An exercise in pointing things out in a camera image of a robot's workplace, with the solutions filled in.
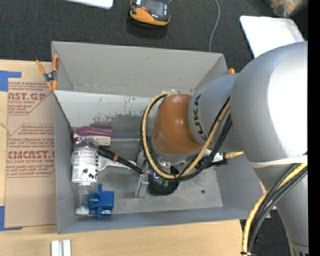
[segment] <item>white strap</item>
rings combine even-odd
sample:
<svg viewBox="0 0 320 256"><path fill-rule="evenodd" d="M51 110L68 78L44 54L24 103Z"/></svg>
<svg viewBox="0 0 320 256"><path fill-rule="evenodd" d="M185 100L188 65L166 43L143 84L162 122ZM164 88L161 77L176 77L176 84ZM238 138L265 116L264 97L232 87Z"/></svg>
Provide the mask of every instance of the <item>white strap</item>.
<svg viewBox="0 0 320 256"><path fill-rule="evenodd" d="M308 163L308 155L300 155L285 159L279 159L268 162L249 162L252 168L263 168L267 166L276 166L276 165L288 165L288 164L307 164Z"/></svg>

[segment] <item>orange clip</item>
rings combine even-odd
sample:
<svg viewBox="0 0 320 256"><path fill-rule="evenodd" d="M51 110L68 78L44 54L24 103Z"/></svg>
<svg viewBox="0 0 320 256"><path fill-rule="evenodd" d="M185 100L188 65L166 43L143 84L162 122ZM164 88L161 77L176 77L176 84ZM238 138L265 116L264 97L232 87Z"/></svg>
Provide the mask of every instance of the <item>orange clip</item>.
<svg viewBox="0 0 320 256"><path fill-rule="evenodd" d="M228 74L229 74L229 75L235 74L235 73L236 73L236 71L235 71L234 68L229 68L229 69L228 69Z"/></svg>
<svg viewBox="0 0 320 256"><path fill-rule="evenodd" d="M53 68L52 68L52 72L50 73L46 73L44 67L42 66L42 64L40 63L39 60L35 61L39 67L39 70L41 72L41 74L44 76L46 84L48 85L49 89L52 90L56 90L58 87L58 82L56 80L56 75L59 69L59 56L58 55L54 55L53 57Z"/></svg>

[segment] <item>white cable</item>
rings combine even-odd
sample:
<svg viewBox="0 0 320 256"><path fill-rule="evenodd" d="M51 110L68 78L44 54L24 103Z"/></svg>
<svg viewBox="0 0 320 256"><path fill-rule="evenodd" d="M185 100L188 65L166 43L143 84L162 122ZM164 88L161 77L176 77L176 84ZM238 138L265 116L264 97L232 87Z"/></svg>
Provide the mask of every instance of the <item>white cable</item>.
<svg viewBox="0 0 320 256"><path fill-rule="evenodd" d="M268 162L249 162L252 168L263 168L267 166L276 166L276 165L288 165L288 164L307 164L308 163L308 155L300 155L285 159L279 159L274 161L268 161Z"/></svg>
<svg viewBox="0 0 320 256"><path fill-rule="evenodd" d="M220 20L220 5L218 3L217 0L214 0L215 1L215 4L216 6L218 7L218 17L216 18L216 22L215 22L215 25L214 25L214 28L212 30L212 33L211 33L211 36L210 36L210 41L209 41L209 53L211 52L211 43L212 43L212 39L214 37L214 33L216 31L216 28L218 26L218 23L219 23L219 20Z"/></svg>

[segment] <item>blue plastic part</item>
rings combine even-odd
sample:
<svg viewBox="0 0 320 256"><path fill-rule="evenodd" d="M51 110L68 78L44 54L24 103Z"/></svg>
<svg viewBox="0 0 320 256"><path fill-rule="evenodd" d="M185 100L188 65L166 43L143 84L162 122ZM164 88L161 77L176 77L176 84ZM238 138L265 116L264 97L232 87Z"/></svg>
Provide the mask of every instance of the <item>blue plastic part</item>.
<svg viewBox="0 0 320 256"><path fill-rule="evenodd" d="M21 227L5 228L5 207L0 206L0 231L20 230Z"/></svg>
<svg viewBox="0 0 320 256"><path fill-rule="evenodd" d="M21 78L21 72L3 71L0 70L0 91L8 91L9 78Z"/></svg>
<svg viewBox="0 0 320 256"><path fill-rule="evenodd" d="M89 200L89 214L96 215L101 219L101 215L111 215L115 205L115 192L103 191L102 184L99 183L98 191L92 193Z"/></svg>

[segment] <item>dark floor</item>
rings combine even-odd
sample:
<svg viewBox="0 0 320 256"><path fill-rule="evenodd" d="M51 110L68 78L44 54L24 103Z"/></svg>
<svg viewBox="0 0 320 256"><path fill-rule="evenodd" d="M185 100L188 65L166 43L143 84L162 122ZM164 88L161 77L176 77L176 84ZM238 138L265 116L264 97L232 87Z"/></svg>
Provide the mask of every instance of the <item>dark floor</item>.
<svg viewBox="0 0 320 256"><path fill-rule="evenodd" d="M276 17L264 0L218 0L220 20L211 51L223 53L236 72L253 58L239 18ZM69 41L208 52L218 17L214 0L173 0L167 29L150 30L128 20L129 0L111 10L65 0L0 0L0 59L51 61L51 42ZM308 40L308 9L292 17ZM253 250L258 256L290 256L282 221L275 211L263 223Z"/></svg>

